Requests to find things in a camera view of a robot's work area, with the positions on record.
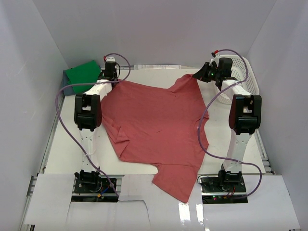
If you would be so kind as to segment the red t-shirt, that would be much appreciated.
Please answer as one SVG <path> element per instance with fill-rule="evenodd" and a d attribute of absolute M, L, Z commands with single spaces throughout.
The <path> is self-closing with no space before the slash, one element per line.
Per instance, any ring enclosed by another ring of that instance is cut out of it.
<path fill-rule="evenodd" d="M 102 124 L 121 161 L 150 164 L 153 184 L 188 202 L 209 143 L 209 119 L 198 82 L 190 74 L 168 89 L 118 83 L 101 102 Z"/>

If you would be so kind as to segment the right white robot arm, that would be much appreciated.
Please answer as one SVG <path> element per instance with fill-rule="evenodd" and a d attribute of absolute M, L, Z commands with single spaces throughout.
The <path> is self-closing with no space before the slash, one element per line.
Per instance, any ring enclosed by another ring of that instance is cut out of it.
<path fill-rule="evenodd" d="M 193 74 L 193 78 L 202 82 L 213 81 L 219 94 L 224 93 L 231 100 L 231 140 L 217 180 L 218 188 L 223 192 L 228 192 L 242 183 L 242 166 L 248 165 L 244 162 L 244 154 L 249 140 L 261 124 L 262 98 L 246 91 L 241 82 L 231 76 L 232 65 L 231 58 L 222 57 L 217 62 L 206 62 Z"/>

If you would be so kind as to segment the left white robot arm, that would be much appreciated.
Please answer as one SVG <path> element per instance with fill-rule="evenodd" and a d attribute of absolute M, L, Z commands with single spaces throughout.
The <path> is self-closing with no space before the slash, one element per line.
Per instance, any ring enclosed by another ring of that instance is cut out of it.
<path fill-rule="evenodd" d="M 90 61 L 72 68 L 72 83 L 92 83 L 89 87 L 74 90 L 75 108 L 74 122 L 81 137 L 82 150 L 85 151 L 83 168 L 76 174 L 77 179 L 92 193 L 98 193 L 103 188 L 100 179 L 100 167 L 95 154 L 97 148 L 98 128 L 102 124 L 101 101 L 118 81 L 120 66 L 114 57 L 105 59 L 102 70 L 96 61 Z"/>

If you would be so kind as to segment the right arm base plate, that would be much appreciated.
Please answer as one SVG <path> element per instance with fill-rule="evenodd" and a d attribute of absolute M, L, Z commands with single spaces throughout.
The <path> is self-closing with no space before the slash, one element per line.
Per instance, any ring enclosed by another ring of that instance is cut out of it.
<path fill-rule="evenodd" d="M 223 185 L 217 175 L 202 174 L 197 178 L 201 186 L 202 202 L 204 205 L 218 204 L 246 204 L 246 186 L 244 179 L 239 183 L 227 183 Z"/>

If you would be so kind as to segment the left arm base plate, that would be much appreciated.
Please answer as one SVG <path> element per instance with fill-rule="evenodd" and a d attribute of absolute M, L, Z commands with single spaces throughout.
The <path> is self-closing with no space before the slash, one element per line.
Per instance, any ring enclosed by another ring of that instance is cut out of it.
<path fill-rule="evenodd" d="M 120 179 L 99 177 L 96 183 L 84 183 L 80 179 L 75 178 L 72 202 L 87 202 L 87 203 L 116 203 L 118 197 L 116 196 L 113 187 L 117 193 L 120 193 Z"/>

